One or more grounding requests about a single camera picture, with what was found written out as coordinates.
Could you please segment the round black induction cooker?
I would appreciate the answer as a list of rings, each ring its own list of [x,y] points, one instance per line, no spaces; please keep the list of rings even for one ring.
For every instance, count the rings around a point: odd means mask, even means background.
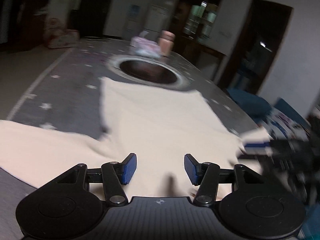
[[[121,82],[180,91],[188,90],[191,84],[187,74],[163,59],[113,55],[106,61],[106,68],[115,80]]]

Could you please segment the grey star patterned tablecloth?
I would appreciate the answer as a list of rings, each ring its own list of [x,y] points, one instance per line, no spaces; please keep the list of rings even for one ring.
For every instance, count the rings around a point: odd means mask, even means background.
[[[4,120],[99,139],[107,131],[100,113],[101,81],[105,77],[117,81],[106,68],[106,61],[113,55],[136,56],[126,41],[80,42],[40,75]],[[229,96],[181,55],[171,53],[161,59],[191,80],[188,90],[175,91],[200,92],[229,132],[241,135],[259,128]],[[22,237],[15,210],[18,203],[36,189],[1,168],[1,239]]]

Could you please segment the blue covered sofa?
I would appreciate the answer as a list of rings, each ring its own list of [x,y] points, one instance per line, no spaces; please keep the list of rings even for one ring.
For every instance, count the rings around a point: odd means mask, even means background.
[[[276,108],[287,115],[290,119],[306,128],[309,138],[311,127],[309,123],[284,99],[279,98],[275,105],[269,104],[265,99],[239,89],[228,89],[229,97],[259,126],[261,120]]]

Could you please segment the dark wooden display cabinet right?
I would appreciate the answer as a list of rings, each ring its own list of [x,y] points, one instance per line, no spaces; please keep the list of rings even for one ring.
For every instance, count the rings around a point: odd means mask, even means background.
[[[168,31],[175,35],[173,51],[182,54],[187,44],[210,38],[222,0],[177,0]]]

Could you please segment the cream white garment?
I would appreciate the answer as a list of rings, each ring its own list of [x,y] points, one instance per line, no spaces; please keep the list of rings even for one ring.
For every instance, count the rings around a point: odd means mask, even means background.
[[[245,143],[270,138],[263,128],[229,132],[196,90],[178,92],[105,77],[100,113],[107,131],[99,139],[1,121],[1,168],[39,188],[78,163],[96,168],[135,153],[137,169],[125,187],[128,197],[188,196],[195,189],[184,170],[185,154],[230,168]]]

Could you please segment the tissue pack in plastic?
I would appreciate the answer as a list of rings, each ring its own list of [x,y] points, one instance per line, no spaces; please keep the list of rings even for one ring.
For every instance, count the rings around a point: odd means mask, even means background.
[[[148,31],[144,30],[138,36],[131,38],[131,51],[134,55],[159,59],[161,57],[160,46],[157,42],[148,40],[146,38],[148,33]]]

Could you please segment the pink thermos jug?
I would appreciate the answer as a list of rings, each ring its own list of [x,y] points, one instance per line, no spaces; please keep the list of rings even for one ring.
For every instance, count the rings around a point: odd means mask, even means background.
[[[174,45],[175,35],[169,31],[163,30],[158,40],[161,55],[168,56]]]

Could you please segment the colourful patterned cushion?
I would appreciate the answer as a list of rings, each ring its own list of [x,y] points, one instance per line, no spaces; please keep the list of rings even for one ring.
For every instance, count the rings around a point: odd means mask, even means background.
[[[266,129],[272,139],[297,139],[308,141],[309,135],[302,125],[290,119],[287,115],[276,108],[272,108],[259,123]]]

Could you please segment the pink patterned child seat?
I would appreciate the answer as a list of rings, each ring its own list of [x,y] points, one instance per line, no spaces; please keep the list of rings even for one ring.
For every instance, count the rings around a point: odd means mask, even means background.
[[[65,28],[58,18],[50,18],[46,22],[43,38],[49,49],[73,48],[78,45],[79,33]]]

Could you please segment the white refrigerator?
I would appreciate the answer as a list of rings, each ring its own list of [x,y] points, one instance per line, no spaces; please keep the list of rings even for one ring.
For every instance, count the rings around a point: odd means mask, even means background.
[[[146,38],[156,41],[163,29],[163,25],[168,16],[167,8],[158,5],[150,5],[144,22],[144,30],[148,33]]]

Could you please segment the water dispenser with blue bottle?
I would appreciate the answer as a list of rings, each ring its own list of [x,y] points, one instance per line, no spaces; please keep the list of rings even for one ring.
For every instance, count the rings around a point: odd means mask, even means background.
[[[136,33],[139,11],[140,6],[135,4],[130,5],[123,30],[123,38],[125,40],[130,40]]]

